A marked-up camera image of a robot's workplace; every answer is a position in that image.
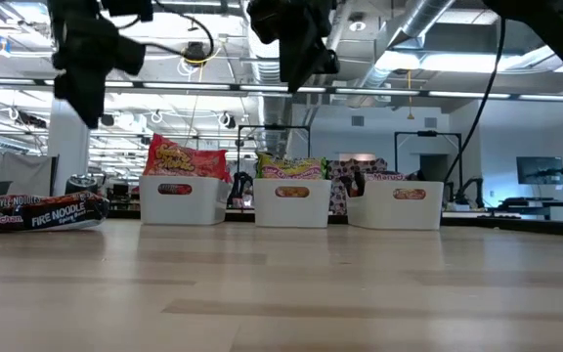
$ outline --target wooden floor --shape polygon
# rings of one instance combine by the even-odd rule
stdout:
[[[563,238],[142,227],[0,235],[0,352],[563,352]]]

